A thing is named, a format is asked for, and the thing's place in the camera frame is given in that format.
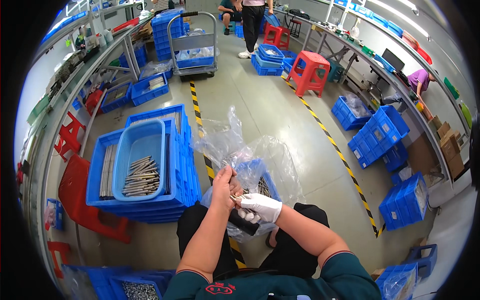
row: sleeve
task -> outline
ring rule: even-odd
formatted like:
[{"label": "sleeve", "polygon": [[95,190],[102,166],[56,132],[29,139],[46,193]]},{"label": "sleeve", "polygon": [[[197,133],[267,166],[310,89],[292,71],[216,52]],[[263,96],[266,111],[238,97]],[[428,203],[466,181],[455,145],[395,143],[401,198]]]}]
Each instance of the sleeve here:
[{"label": "sleeve", "polygon": [[332,254],[325,261],[320,277],[341,299],[382,299],[378,285],[351,252]]},{"label": "sleeve", "polygon": [[178,272],[168,284],[163,300],[195,299],[195,295],[208,281],[195,271],[183,270]]}]

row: dark green shirt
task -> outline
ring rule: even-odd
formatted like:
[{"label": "dark green shirt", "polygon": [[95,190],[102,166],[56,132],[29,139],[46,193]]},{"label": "dark green shirt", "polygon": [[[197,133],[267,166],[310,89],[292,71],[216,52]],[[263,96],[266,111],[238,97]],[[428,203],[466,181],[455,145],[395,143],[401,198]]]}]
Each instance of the dark green shirt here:
[{"label": "dark green shirt", "polygon": [[172,278],[163,300],[266,300],[269,293],[273,293],[275,299],[285,300],[297,299],[298,295],[307,295],[312,300],[382,298],[358,258],[350,252],[341,252],[326,261],[318,279],[260,273],[209,284],[198,273],[182,271]]}]

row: black bag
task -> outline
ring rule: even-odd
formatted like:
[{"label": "black bag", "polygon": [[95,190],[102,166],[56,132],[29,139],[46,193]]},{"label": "black bag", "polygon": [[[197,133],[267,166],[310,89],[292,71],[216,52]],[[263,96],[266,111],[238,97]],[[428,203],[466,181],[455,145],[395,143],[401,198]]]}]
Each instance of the black bag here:
[{"label": "black bag", "polygon": [[289,10],[288,13],[294,14],[296,16],[299,16],[300,18],[303,18],[305,20],[309,20],[310,16],[307,15],[306,13],[302,12],[301,10]]}]

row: fluorescent light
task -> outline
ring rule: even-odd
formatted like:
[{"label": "fluorescent light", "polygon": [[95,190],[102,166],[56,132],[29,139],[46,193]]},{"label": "fluorescent light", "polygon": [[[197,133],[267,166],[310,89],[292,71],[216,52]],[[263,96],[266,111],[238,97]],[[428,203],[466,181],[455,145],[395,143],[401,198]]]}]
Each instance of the fluorescent light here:
[{"label": "fluorescent light", "polygon": [[[396,14],[397,16],[399,16],[400,18],[402,18],[405,22],[409,23],[410,25],[412,25],[415,29],[417,29],[418,31],[420,31],[421,34],[423,34],[427,39],[430,38],[428,32],[426,32],[423,28],[421,28],[417,23],[415,23],[414,21],[412,21],[412,19],[408,18],[407,16],[405,16],[404,14],[402,14],[401,12],[399,12],[398,10],[394,9],[393,7],[389,6],[389,5],[386,5],[385,3],[383,2],[380,2],[378,0],[368,0],[370,1],[371,3],[374,3],[374,4],[377,4],[378,6],[381,6],[383,8],[385,8],[386,10],[389,10],[390,12]],[[409,2],[407,0],[398,0],[398,1],[401,1],[401,2]]]}]

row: purple shirt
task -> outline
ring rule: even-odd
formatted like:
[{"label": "purple shirt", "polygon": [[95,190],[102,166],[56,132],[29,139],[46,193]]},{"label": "purple shirt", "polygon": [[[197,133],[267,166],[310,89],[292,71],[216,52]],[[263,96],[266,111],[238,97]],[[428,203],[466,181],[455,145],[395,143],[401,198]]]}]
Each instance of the purple shirt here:
[{"label": "purple shirt", "polygon": [[424,69],[420,69],[418,71],[413,72],[411,75],[407,76],[408,83],[412,87],[413,91],[417,92],[418,83],[421,83],[420,93],[425,92],[428,88],[428,83],[430,80],[428,79],[428,72]]}]

